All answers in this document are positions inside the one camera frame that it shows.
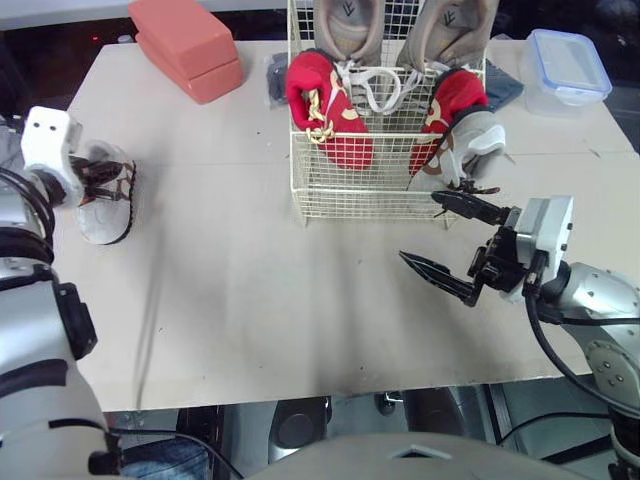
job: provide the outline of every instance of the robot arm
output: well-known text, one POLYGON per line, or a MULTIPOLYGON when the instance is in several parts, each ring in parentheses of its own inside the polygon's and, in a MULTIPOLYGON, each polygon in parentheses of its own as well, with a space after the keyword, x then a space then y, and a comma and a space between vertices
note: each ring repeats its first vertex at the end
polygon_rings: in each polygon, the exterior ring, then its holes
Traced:
POLYGON ((472 282, 417 255, 400 256, 422 278, 473 307, 484 285, 524 301, 533 333, 569 380, 609 405, 613 444, 629 471, 640 468, 640 289, 609 270, 562 261, 573 199, 532 199, 524 212, 459 192, 434 192, 445 210, 498 225, 469 268, 472 282), (562 325, 582 348, 598 389, 583 383, 555 354, 540 322, 562 325))
POLYGON ((34 108, 26 170, 0 169, 0 478, 118 472, 116 439, 76 363, 97 342, 93 324, 51 268, 52 206, 82 196, 68 158, 78 131, 65 112, 34 108))

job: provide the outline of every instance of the plastic food container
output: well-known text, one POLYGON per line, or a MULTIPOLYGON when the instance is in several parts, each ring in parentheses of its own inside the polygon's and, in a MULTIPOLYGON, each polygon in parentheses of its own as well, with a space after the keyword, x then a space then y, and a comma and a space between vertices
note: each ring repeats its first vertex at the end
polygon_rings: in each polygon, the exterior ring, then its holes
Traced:
POLYGON ((520 62, 525 104, 536 114, 578 116, 611 92, 593 42, 584 35, 536 29, 520 62))

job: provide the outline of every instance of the orange foam block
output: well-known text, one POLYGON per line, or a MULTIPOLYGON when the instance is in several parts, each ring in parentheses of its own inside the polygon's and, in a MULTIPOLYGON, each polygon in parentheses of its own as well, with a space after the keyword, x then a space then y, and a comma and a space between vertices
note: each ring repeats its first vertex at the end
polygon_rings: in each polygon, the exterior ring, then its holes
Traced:
POLYGON ((231 32, 195 0, 136 0, 129 13, 145 55, 196 102, 242 84, 231 32))
POLYGON ((197 103, 208 103, 242 84, 242 65, 238 59, 187 80, 145 39, 144 34, 138 33, 136 42, 147 58, 197 103))

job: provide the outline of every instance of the white wire basket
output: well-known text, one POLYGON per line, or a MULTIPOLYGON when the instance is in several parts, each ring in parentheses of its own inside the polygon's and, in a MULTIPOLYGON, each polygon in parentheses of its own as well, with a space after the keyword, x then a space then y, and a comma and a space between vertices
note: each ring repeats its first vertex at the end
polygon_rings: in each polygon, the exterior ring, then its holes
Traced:
MULTIPOLYGON (((396 58, 424 0, 388 0, 385 3, 385 33, 381 66, 391 68, 404 84, 410 72, 396 67, 396 58)), ((289 0, 289 61, 314 47, 313 1, 289 0)), ((484 62, 472 69, 484 82, 484 62)), ((362 117, 368 134, 336 133, 338 146, 331 155, 314 144, 306 132, 291 122, 291 191, 304 218, 350 218, 385 220, 434 220, 448 227, 457 215, 442 212, 430 192, 409 192, 412 150, 434 144, 440 135, 422 134, 439 72, 427 70, 420 84, 403 99, 397 110, 378 114, 370 108, 364 89, 352 86, 351 102, 362 117), (339 160, 353 156, 354 148, 372 149, 370 166, 360 170, 340 168, 339 160)), ((376 96, 391 90, 391 80, 376 76, 369 82, 376 96)))

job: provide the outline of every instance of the beige tabletop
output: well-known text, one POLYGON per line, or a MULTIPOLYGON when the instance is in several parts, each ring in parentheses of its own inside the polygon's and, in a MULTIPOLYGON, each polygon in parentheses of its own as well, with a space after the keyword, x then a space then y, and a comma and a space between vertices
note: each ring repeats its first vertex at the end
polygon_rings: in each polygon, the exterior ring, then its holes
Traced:
MULTIPOLYGON (((517 74, 518 42, 491 57, 517 74)), ((464 276, 494 229, 296 219, 288 111, 265 104, 263 58, 284 42, 238 42, 244 85, 199 106, 137 45, 105 47, 70 112, 83 139, 138 163, 135 223, 109 247, 59 215, 56 262, 78 286, 99 337, 80 362, 104 410, 250 402, 318 394, 557 376, 522 305, 485 291, 470 309, 421 280, 407 250, 464 276)), ((640 280, 640 161, 604 105, 566 123, 499 113, 509 201, 575 197, 567 260, 640 280)), ((573 340, 549 327, 579 372, 573 340)))

